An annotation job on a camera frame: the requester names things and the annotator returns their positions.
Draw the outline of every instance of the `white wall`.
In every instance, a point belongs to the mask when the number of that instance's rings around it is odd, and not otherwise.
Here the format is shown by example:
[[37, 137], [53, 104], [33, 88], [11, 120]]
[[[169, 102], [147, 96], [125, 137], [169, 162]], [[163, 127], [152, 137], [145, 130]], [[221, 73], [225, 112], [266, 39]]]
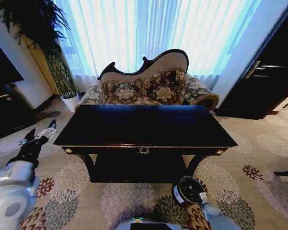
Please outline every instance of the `white wall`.
[[24, 79], [17, 82], [16, 85], [21, 96], [32, 109], [37, 108], [53, 95], [51, 87], [32, 58], [30, 51], [23, 43], [18, 45], [18, 41], [14, 39], [12, 28], [9, 34], [2, 22], [0, 22], [0, 47]]
[[213, 88], [222, 104], [244, 69], [288, 5], [288, 0], [262, 0], [228, 64]]

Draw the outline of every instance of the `door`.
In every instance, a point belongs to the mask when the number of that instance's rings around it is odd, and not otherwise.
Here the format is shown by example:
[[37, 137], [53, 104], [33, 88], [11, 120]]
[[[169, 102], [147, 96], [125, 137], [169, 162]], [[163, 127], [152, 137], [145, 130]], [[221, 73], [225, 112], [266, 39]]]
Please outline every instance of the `door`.
[[287, 97], [288, 16], [216, 113], [261, 119]]

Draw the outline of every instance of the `white planter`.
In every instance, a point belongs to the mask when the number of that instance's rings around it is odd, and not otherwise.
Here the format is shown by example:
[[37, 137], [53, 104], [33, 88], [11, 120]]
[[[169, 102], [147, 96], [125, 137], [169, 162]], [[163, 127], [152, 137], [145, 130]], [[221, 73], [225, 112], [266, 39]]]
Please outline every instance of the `white planter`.
[[66, 104], [66, 106], [68, 107], [68, 109], [71, 111], [71, 112], [75, 112], [75, 106], [78, 104], [79, 102], [79, 95], [77, 93], [77, 95], [75, 97], [72, 97], [72, 98], [68, 98], [68, 99], [64, 99], [64, 98], [61, 98], [64, 103]]

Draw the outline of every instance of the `carpet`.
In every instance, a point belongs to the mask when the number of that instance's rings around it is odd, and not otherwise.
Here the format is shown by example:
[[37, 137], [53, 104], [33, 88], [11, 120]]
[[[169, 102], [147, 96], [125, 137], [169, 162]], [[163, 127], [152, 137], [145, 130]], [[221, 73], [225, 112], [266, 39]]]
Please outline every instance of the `carpet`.
[[[55, 118], [59, 133], [72, 115], [56, 98], [34, 126], [0, 139], [0, 164], [17, 154], [18, 141], [32, 128], [39, 132]], [[239, 146], [197, 168], [194, 177], [210, 202], [243, 230], [288, 230], [288, 177], [272, 173], [288, 169], [288, 107], [258, 121], [215, 118]], [[210, 229], [197, 206], [184, 209], [174, 203], [170, 184], [90, 183], [82, 160], [53, 145], [55, 138], [40, 153], [36, 207], [20, 230], [110, 230], [134, 216]], [[186, 164], [191, 158], [184, 157]]]

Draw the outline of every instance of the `sofa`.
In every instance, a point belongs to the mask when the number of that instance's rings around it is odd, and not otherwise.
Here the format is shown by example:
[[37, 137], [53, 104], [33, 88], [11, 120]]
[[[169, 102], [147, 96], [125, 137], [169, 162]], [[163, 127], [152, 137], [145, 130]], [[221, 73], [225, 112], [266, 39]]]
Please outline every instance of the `sofa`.
[[110, 63], [76, 105], [203, 105], [213, 110], [219, 97], [187, 73], [187, 54], [179, 49], [161, 53], [153, 60], [143, 57], [135, 73], [124, 73]]

